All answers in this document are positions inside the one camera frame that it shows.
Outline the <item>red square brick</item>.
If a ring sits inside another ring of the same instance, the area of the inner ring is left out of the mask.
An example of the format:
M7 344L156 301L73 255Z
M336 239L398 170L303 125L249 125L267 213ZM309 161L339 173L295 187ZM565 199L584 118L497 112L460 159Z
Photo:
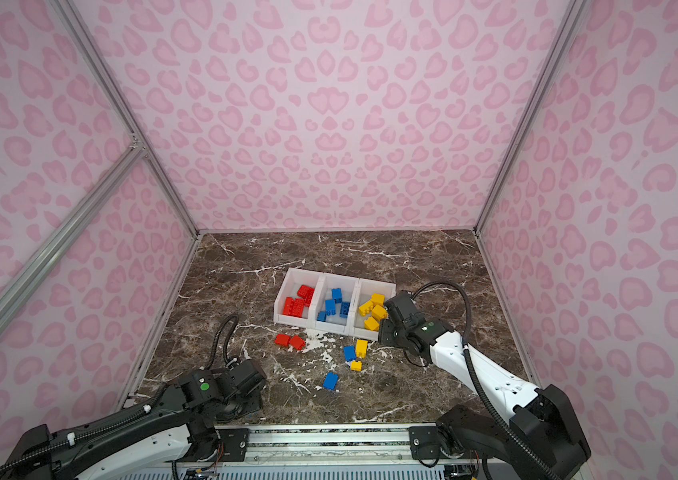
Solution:
M274 343L278 346L288 347L291 341L291 336L286 334L277 334Z
M302 351L306 346L306 341L299 335L294 335L289 340L289 345L296 351Z

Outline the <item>lone yellow brick front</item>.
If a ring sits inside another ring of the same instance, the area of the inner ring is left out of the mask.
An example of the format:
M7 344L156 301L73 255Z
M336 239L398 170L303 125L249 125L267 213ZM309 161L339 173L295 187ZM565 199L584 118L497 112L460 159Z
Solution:
M375 307L374 302L369 300L359 306L358 312L361 316L367 316L371 313L374 307Z

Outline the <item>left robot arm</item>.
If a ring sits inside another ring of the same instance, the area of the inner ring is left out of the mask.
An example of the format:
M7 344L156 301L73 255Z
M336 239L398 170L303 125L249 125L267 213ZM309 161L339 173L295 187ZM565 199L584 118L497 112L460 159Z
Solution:
M260 410L266 380L260 364L247 359L193 370L100 420L57 432L41 424L21 435L0 479L117 476L154 462L218 461L227 449L217 425Z

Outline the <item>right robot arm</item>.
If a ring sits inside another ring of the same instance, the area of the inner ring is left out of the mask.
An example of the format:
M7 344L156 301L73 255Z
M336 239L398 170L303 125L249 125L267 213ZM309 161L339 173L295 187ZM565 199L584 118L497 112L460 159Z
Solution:
M428 468L471 455L485 468L499 459L521 479L571 479L591 458L575 409L560 388L522 380L470 345L464 334L416 306L409 292L387 300L385 346L414 354L470 388L486 414L457 405L432 427L409 430L411 455Z

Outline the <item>long red brick slanted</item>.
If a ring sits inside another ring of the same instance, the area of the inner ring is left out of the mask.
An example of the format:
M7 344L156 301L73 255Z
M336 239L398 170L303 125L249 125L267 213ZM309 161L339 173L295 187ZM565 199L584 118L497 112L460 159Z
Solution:
M297 290L297 296L307 305L311 303L315 289L309 285L301 285Z

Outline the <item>blue brick tall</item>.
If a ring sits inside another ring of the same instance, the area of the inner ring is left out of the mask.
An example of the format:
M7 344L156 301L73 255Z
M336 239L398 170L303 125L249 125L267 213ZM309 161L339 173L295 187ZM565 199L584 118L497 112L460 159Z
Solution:
M325 313L327 316L336 314L336 302L333 299L328 299L325 301Z

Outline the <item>long yellow brick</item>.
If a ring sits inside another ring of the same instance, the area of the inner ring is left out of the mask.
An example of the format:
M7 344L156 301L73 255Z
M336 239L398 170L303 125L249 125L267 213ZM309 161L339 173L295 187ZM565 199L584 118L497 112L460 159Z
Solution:
M364 326L369 331L378 332L380 328L380 323L373 317L369 317L365 320Z

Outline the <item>blue studded brick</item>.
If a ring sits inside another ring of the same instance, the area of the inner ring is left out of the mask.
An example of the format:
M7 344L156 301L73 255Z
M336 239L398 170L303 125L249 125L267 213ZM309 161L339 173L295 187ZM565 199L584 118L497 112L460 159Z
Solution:
M350 303L342 302L340 304L339 316L343 319L347 319L350 312Z

